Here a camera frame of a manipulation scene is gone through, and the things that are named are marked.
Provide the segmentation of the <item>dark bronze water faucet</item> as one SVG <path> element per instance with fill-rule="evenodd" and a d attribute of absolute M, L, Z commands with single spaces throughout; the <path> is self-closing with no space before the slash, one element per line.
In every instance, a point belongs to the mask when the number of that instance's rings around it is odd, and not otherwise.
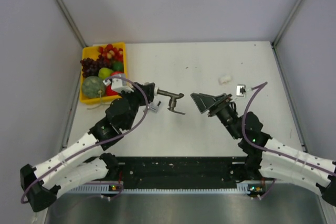
<path fill-rule="evenodd" d="M 175 108 L 177 106 L 177 101 L 184 97 L 183 93 L 176 94 L 176 93 L 172 93 L 172 92 L 168 92 L 168 91 L 158 89 L 157 94 L 170 98 L 169 106 L 167 108 L 170 112 L 180 114 L 180 115 L 185 115 L 184 112 L 180 112 L 180 111 L 175 110 Z"/>

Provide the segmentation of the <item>white pipe elbow fitting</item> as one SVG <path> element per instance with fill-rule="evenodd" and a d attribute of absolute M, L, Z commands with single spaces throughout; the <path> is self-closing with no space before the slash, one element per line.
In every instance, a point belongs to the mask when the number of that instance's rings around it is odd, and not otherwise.
<path fill-rule="evenodd" d="M 153 92 L 154 96 L 158 95 L 158 91 L 159 91 L 159 87 L 157 85 L 155 85 L 154 92 Z"/>

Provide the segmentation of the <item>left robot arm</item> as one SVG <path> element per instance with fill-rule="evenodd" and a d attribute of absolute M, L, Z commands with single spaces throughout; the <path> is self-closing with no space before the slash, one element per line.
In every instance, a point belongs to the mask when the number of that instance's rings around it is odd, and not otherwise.
<path fill-rule="evenodd" d="M 114 180 L 119 174 L 116 157 L 107 150 L 134 131 L 143 121 L 134 123 L 139 108 L 148 108 L 158 94 L 155 83 L 139 84 L 113 79 L 120 94 L 106 109 L 105 116 L 75 143 L 38 165 L 20 169 L 22 204 L 33 212 L 50 207 L 65 193 L 94 180 Z"/>

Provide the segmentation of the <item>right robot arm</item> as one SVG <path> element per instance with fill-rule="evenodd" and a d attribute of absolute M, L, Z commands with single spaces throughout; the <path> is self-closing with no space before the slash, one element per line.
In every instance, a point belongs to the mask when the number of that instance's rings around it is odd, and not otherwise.
<path fill-rule="evenodd" d="M 335 161 L 296 150 L 262 131 L 253 112 L 239 116 L 230 94 L 218 96 L 192 93 L 201 114 L 217 117 L 238 146 L 246 153 L 245 174 L 282 180 L 305 188 L 335 206 Z"/>

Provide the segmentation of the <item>far white pipe elbow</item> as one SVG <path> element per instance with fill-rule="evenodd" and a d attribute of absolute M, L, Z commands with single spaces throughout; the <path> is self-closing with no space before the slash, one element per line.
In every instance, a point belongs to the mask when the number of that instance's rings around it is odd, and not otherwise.
<path fill-rule="evenodd" d="M 218 78 L 219 85 L 225 85 L 232 81 L 232 76 L 229 74 L 223 75 Z"/>

